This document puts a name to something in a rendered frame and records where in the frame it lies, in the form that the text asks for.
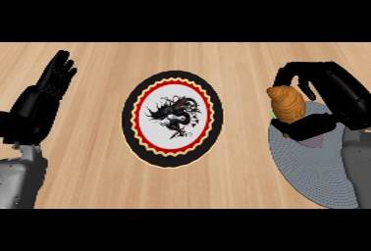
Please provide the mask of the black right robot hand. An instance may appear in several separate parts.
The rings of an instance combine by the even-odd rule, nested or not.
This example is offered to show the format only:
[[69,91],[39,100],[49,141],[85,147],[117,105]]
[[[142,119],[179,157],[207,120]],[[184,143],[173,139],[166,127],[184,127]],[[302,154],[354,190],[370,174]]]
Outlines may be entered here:
[[280,118],[271,121],[293,140],[304,141],[326,134],[336,129],[338,123],[343,123],[351,130],[371,127],[371,92],[336,62],[287,63],[278,70],[273,86],[289,86],[295,76],[312,101],[317,95],[309,85],[315,86],[332,112],[312,114],[293,123]]

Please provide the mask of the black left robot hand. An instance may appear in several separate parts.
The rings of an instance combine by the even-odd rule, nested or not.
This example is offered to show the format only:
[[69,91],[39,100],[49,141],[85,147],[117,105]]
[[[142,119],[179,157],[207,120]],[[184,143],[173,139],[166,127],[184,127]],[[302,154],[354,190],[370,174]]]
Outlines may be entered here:
[[63,97],[77,74],[70,52],[60,50],[38,84],[27,87],[9,112],[0,111],[0,138],[5,144],[39,145],[46,139]]

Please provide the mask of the brown croissant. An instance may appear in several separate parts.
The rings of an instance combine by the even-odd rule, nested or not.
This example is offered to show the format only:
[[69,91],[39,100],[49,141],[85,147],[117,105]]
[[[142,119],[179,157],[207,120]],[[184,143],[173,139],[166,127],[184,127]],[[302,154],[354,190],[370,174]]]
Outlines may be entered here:
[[292,86],[275,86],[267,90],[271,99],[271,109],[275,115],[273,125],[286,138],[292,137],[289,126],[305,118],[307,102],[304,95]]

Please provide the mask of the grey round placemat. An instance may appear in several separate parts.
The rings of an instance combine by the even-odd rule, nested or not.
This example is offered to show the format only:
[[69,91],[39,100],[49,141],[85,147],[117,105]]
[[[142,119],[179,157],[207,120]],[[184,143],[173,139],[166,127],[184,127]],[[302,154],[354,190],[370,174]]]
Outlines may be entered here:
[[345,125],[326,134],[324,143],[311,148],[268,128],[268,144],[274,163],[299,193],[321,206],[357,209],[355,189],[348,179],[341,156]]

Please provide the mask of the black red dragon plate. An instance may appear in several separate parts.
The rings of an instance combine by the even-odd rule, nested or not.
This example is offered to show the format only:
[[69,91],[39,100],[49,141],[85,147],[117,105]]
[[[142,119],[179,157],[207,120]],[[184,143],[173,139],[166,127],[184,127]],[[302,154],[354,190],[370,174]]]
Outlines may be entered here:
[[122,111],[122,131],[150,165],[166,169],[196,162],[216,143],[222,125],[222,102],[199,75],[166,71],[137,85]]

